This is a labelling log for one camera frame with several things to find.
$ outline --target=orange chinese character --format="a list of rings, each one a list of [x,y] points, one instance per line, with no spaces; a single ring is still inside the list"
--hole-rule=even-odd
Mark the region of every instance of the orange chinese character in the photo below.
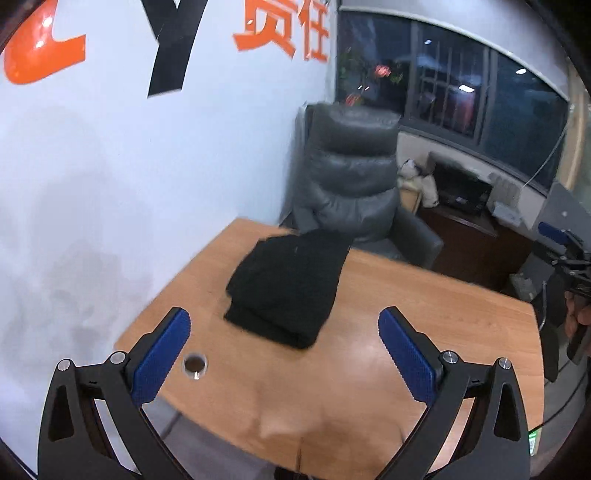
[[[315,22],[310,18],[310,4],[318,10],[318,21]],[[298,18],[300,24],[304,27],[304,59],[309,60],[310,57],[322,62],[328,61],[328,56],[322,53],[322,39],[329,37],[329,31],[324,28],[322,24],[323,15],[327,13],[325,5],[316,2],[315,0],[304,0],[304,4],[301,6]],[[318,32],[318,49],[310,49],[310,30]]]
[[[261,31],[256,30],[256,12],[267,14]],[[234,34],[238,50],[251,50],[270,42],[279,45],[293,58],[296,48],[291,42],[291,13],[297,12],[297,5],[291,0],[245,0],[245,33]],[[277,31],[277,22],[283,20],[283,32]]]

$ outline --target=window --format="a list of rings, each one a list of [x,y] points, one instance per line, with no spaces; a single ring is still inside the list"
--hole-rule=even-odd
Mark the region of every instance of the window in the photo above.
[[[445,28],[393,15],[339,13],[337,101],[384,108],[401,125],[548,190],[567,102],[505,55]]]
[[[483,138],[484,152],[529,178],[548,159],[560,138],[569,107],[536,75],[504,55],[496,57],[496,88],[491,95],[494,101]],[[536,175],[538,183],[550,187],[561,152],[560,146]]]
[[[485,76],[482,44],[420,24],[417,84],[411,116],[474,138]]]
[[[403,115],[411,21],[357,12],[342,15],[340,21],[337,100]]]

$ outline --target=wooden table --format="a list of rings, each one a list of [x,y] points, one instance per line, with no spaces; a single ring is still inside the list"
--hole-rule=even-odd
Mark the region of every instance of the wooden table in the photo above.
[[[259,238],[285,232],[238,219],[220,233],[117,341],[128,351],[172,306],[191,316],[191,337],[161,395],[200,426],[254,455],[327,480],[373,479],[424,410],[408,392],[378,336],[378,315],[395,305],[440,350],[469,362],[508,357],[530,428],[540,423],[544,377],[529,304],[410,265],[352,249],[317,343],[298,351],[223,319],[225,287]],[[200,380],[183,356],[201,352]],[[469,413],[465,401],[434,468],[449,460]]]

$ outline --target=red flower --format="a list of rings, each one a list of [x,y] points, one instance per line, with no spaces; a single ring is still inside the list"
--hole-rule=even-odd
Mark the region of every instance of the red flower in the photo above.
[[[347,95],[347,98],[345,99],[345,105],[346,106],[353,106],[360,99],[361,99],[361,95],[357,95],[356,93],[350,93],[349,95]]]
[[[375,66],[375,76],[378,78],[387,77],[391,73],[392,73],[392,70],[390,70],[390,67],[387,67],[386,65],[376,65]]]

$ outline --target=human hand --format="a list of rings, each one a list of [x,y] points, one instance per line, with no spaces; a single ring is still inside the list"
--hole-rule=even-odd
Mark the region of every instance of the human hand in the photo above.
[[[579,323],[581,325],[591,325],[591,304],[583,307],[575,314],[574,294],[566,291],[564,292],[564,298],[566,299],[566,308],[568,310],[564,323],[564,331],[566,332],[566,336],[571,339],[577,331]],[[585,353],[591,356],[591,345],[589,345]]]

